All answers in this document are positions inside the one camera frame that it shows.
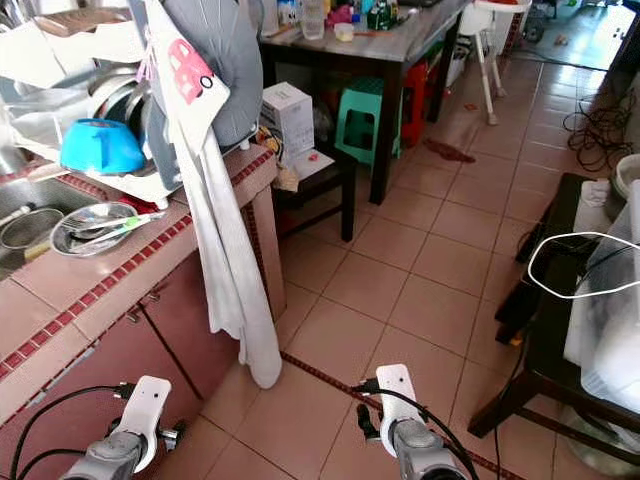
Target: cabinet handle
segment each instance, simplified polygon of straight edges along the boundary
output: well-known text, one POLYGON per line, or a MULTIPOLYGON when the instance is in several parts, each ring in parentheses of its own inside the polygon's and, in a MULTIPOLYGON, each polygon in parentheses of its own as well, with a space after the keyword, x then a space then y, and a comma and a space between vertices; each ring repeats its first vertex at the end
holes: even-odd
POLYGON ((127 320, 129 320, 131 323, 138 323, 140 321, 140 318, 138 317, 138 314, 135 312, 129 312, 127 313, 124 318, 126 318, 127 320))

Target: cabinet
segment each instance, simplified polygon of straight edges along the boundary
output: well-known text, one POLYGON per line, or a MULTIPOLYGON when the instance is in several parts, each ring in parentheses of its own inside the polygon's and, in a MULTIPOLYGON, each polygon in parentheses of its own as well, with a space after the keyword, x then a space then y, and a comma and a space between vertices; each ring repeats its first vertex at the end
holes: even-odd
MULTIPOLYGON (((160 426, 172 427, 179 419, 194 418, 201 407, 182 372, 156 335, 153 326, 140 316, 138 323, 121 319, 109 330, 94 353, 72 368, 48 392, 44 401, 20 412, 0 429, 0 476, 9 476, 11 459, 22 428, 31 416, 48 402, 71 391, 93 385, 135 383, 142 375, 168 379, 172 390, 160 426)), ((109 392, 89 393, 70 399, 41 417, 27 437, 21 466, 38 453, 51 448, 85 449, 107 433, 112 420, 120 417, 125 402, 109 392)), ((140 478, 151 478, 161 461, 159 449, 152 466, 140 478)), ((74 457, 51 457, 37 465, 28 480, 58 478, 75 461, 74 457)))
POLYGON ((198 394, 209 398, 237 361, 239 342, 226 332, 211 333, 198 252, 192 253, 160 285, 156 301, 144 308, 198 394))

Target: metal bowl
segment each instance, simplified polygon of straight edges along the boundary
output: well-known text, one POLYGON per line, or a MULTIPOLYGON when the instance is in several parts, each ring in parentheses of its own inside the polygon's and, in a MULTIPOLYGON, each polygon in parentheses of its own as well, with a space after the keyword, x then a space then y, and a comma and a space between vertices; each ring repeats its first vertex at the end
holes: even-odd
POLYGON ((117 237, 109 238, 104 242, 93 245, 92 247, 82 249, 81 252, 74 252, 73 249, 75 247, 83 245, 87 240, 105 235, 120 228, 121 226, 92 230, 89 234, 87 234, 88 232, 83 232, 83 234, 80 235, 75 234, 73 229, 66 226, 65 220, 70 219, 75 222, 92 224, 106 222, 117 218, 131 217, 133 215, 137 215, 136 209, 131 205, 120 202, 96 203, 94 205, 89 205, 88 207, 80 208, 64 217, 53 228, 50 237, 51 248, 61 255, 67 255, 70 257, 92 257, 94 255, 104 253, 118 245, 122 240, 128 237, 131 232, 125 232, 117 237))
POLYGON ((40 208, 10 222, 0 233, 0 244, 10 250, 23 250, 46 240, 64 216, 60 210, 40 208))

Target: beige tiled floor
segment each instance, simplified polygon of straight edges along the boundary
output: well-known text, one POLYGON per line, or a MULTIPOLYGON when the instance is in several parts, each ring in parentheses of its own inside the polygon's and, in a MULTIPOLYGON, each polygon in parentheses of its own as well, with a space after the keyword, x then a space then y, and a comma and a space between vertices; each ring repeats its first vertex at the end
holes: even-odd
MULTIPOLYGON (((518 355, 494 341, 493 316, 522 272, 513 260, 518 243, 561 173, 585 173, 565 147, 562 121, 602 76, 512 62, 503 79, 510 96, 496 102, 500 126, 464 108, 482 104, 470 68, 440 122, 425 128, 475 163, 442 160, 423 145, 408 149, 381 206, 366 201, 368 174, 359 172, 352 242, 340 240, 335 216, 281 245, 288 309, 276 324, 281 348, 348 384, 378 365, 407 364, 418 399, 491 461, 492 437, 473 437, 467 424, 518 355)), ((530 407, 557 413, 543 398, 530 407)), ((190 463, 190 475, 181 475, 190 480, 399 478, 382 447, 364 443, 351 398, 286 363, 268 391, 234 366, 198 422, 192 436, 206 445, 185 442, 172 461, 190 463)), ((500 440, 504 466, 527 480, 604 478, 555 433, 524 419, 507 420, 500 440)), ((478 470, 483 480, 495 478, 478 470)))

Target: sink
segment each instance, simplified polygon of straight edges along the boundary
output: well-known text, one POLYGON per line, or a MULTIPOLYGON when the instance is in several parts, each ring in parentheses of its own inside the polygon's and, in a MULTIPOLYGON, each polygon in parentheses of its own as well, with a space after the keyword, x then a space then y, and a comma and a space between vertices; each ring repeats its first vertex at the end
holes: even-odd
MULTIPOLYGON (((26 203, 36 208, 55 208, 67 215, 78 208, 100 200, 55 179, 32 183, 16 180, 0 185, 0 218, 9 215, 26 203)), ((0 245, 0 280, 25 264, 22 250, 9 250, 0 245)))

